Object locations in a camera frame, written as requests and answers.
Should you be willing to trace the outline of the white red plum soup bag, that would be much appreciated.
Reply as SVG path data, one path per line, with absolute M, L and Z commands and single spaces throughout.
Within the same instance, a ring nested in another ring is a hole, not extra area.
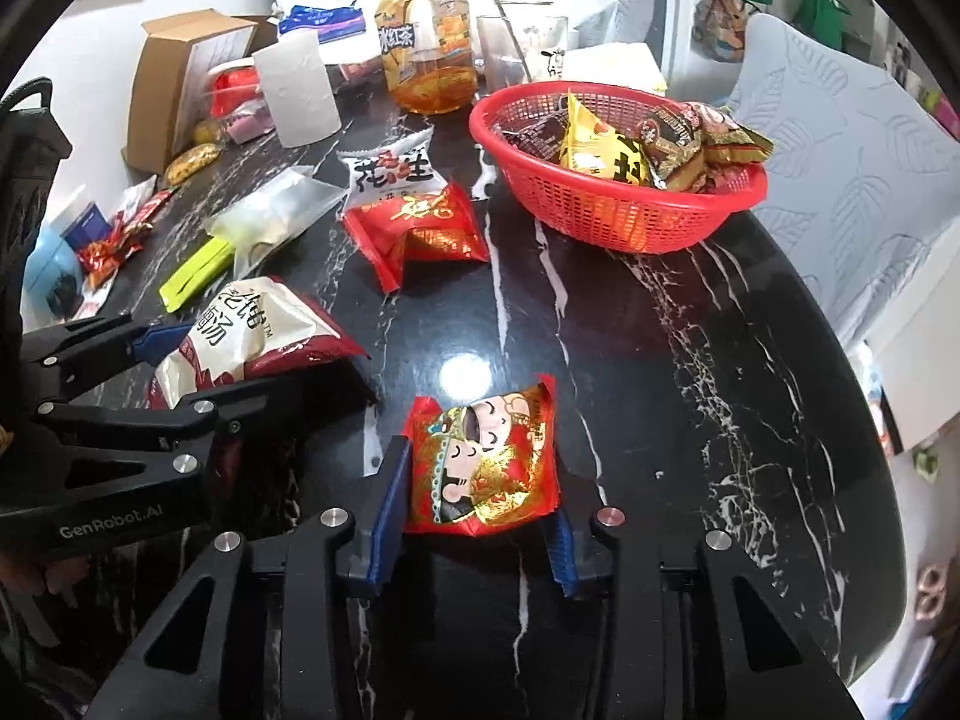
M 151 408 L 245 380 L 359 356 L 363 348 L 317 302 L 270 277 L 231 281 L 158 362 Z

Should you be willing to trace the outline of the red cartoon snack packet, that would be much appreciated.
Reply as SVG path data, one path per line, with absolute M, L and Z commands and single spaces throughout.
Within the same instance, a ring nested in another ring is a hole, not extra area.
M 447 410 L 418 397 L 407 530 L 488 536 L 550 515 L 562 502 L 555 458 L 555 379 Z

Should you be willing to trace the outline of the clear zip plastic bag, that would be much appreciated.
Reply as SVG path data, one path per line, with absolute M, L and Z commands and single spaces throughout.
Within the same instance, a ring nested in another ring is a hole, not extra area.
M 314 179 L 307 167 L 287 167 L 212 216 L 205 231 L 233 247 L 233 278 L 242 280 L 275 250 L 342 205 L 347 195 L 345 187 Z

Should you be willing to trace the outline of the red gold snack packet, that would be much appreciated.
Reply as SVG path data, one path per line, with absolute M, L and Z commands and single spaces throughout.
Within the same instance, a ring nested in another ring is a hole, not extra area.
M 384 294 L 397 293 L 410 262 L 488 262 L 472 200 L 459 185 L 353 206 L 343 224 Z

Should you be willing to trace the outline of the yellow black snack packet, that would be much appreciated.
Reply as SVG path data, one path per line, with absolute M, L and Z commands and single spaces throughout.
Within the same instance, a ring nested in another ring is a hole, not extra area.
M 566 95 L 566 114 L 560 166 L 597 179 L 651 187 L 651 167 L 636 138 L 599 119 L 573 93 Z

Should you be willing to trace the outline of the nutritious cereal snack bag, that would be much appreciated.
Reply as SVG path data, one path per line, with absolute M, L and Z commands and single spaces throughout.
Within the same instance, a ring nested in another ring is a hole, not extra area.
M 635 125 L 652 183 L 669 192 L 704 192 L 724 169 L 765 163 L 773 145 L 765 135 L 703 103 L 665 101 Z

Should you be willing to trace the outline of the lime green white pouch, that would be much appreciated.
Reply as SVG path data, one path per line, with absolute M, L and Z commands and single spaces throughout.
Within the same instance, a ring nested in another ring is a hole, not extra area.
M 231 265 L 233 255 L 235 248 L 231 242 L 218 236 L 208 239 L 161 284 L 158 294 L 164 310 L 168 314 L 178 312 Z

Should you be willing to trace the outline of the small red candy wrappers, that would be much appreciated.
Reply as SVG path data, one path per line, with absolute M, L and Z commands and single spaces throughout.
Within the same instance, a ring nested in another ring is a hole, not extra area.
M 133 254 L 142 249 L 143 239 L 153 229 L 151 220 L 174 193 L 175 188 L 163 188 L 140 202 L 130 213 L 119 211 L 114 216 L 109 234 L 80 250 L 78 259 L 85 270 L 85 284 L 89 289 L 101 288 Z

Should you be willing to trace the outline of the light blue round toy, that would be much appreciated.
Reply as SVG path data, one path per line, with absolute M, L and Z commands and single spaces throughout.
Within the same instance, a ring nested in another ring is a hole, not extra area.
M 65 239 L 43 226 L 26 260 L 23 304 L 37 327 L 70 320 L 83 302 L 83 270 Z

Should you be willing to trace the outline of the small blue white box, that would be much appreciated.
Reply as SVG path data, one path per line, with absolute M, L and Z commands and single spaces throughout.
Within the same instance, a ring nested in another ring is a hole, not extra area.
M 65 208 L 53 227 L 75 252 L 82 252 L 89 244 L 102 241 L 110 234 L 110 222 L 94 202 Z

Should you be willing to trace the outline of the yellow wrapped snack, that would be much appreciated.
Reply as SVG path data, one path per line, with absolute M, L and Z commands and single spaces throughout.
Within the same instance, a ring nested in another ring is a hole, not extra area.
M 192 146 L 172 161 L 164 171 L 164 183 L 167 187 L 178 187 L 197 172 L 213 164 L 223 151 L 219 143 L 201 143 Z

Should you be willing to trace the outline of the pink wrapped item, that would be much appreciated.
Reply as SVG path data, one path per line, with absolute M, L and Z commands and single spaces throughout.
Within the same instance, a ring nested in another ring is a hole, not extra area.
M 236 145 L 252 142 L 275 128 L 274 117 L 263 99 L 245 101 L 226 115 L 223 123 L 226 135 Z

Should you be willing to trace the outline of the brown cardboard box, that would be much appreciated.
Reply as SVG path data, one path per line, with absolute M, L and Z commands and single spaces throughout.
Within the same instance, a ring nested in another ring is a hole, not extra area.
M 208 73 L 244 59 L 256 23 L 217 10 L 197 10 L 145 21 L 139 65 L 128 105 L 125 164 L 160 174 L 189 145 L 195 124 L 208 115 Z

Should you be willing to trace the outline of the red lidded plastic container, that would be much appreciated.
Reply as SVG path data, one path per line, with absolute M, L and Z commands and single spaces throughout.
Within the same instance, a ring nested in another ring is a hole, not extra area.
M 231 114 L 241 104 L 260 94 L 260 80 L 251 64 L 213 68 L 206 74 L 206 101 L 203 112 L 213 119 Z

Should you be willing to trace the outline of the white paper towel roll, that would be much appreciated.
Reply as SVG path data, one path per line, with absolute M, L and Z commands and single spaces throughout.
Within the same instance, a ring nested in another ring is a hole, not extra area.
M 337 101 L 312 31 L 287 32 L 252 59 L 283 148 L 322 142 L 340 130 Z

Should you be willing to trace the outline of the white peanut snack packet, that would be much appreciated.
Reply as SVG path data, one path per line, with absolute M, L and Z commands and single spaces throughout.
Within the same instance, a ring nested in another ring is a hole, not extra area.
M 434 127 L 430 125 L 376 148 L 339 151 L 348 169 L 348 195 L 343 210 L 402 197 L 441 192 L 448 181 L 430 160 Z

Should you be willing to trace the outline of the blue tissue pack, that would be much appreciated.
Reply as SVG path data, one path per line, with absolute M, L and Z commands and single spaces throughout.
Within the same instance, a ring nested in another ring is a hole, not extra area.
M 366 21 L 363 11 L 355 5 L 338 5 L 334 8 L 295 5 L 278 21 L 280 36 L 293 31 L 312 31 L 317 40 L 324 44 L 363 34 Z

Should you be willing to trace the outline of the red plastic mesh basket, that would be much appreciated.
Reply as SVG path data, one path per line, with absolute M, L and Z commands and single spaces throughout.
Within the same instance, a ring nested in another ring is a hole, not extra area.
M 734 167 L 716 193 L 667 192 L 571 171 L 506 140 L 568 93 L 617 130 L 662 103 L 637 89 L 555 80 L 495 91 L 473 106 L 469 119 L 470 135 L 493 158 L 512 195 L 555 231 L 617 252 L 667 254 L 704 241 L 729 216 L 766 199 L 768 179 L 759 164 Z

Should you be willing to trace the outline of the iced tea plastic bottle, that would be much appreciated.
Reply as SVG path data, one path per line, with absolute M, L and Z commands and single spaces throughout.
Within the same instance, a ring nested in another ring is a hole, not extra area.
M 439 115 L 472 102 L 469 0 L 381 0 L 374 22 L 387 91 L 400 109 Z

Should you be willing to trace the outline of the dark brown snack packet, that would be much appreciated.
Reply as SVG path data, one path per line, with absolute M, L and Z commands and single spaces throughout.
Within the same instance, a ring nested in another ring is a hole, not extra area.
M 564 110 L 540 117 L 519 128 L 503 128 L 501 137 L 514 148 L 539 160 L 558 164 L 568 130 L 568 114 Z

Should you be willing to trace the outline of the metal spoon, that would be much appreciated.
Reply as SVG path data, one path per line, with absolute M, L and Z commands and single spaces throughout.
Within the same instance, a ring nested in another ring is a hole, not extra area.
M 493 3 L 496 5 L 496 9 L 498 10 L 498 13 L 500 13 L 501 20 L 503 20 L 503 23 L 505 23 L 505 28 L 509 34 L 509 39 L 511 39 L 511 44 L 512 44 L 512 47 L 514 47 L 514 52 L 516 52 L 517 59 L 519 59 L 519 62 L 521 62 L 521 67 L 523 67 L 524 82 L 530 83 L 532 82 L 532 75 L 530 75 L 529 66 L 527 65 L 526 54 L 524 54 L 523 48 L 521 47 L 521 43 L 519 43 L 519 39 L 517 39 L 516 31 L 514 31 L 511 20 L 509 19 L 509 16 L 506 13 L 505 5 L 503 5 L 503 2 L 501 2 L 501 0 L 493 0 Z

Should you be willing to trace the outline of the clear drinking glass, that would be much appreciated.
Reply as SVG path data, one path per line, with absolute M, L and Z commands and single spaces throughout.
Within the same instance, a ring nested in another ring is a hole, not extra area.
M 564 16 L 480 16 L 477 28 L 490 93 L 562 76 L 569 43 Z

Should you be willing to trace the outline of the light grey embossed chair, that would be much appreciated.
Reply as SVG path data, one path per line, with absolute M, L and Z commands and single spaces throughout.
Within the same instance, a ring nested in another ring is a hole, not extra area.
M 887 70 L 765 13 L 729 109 L 775 147 L 755 215 L 858 344 L 957 220 L 957 140 Z

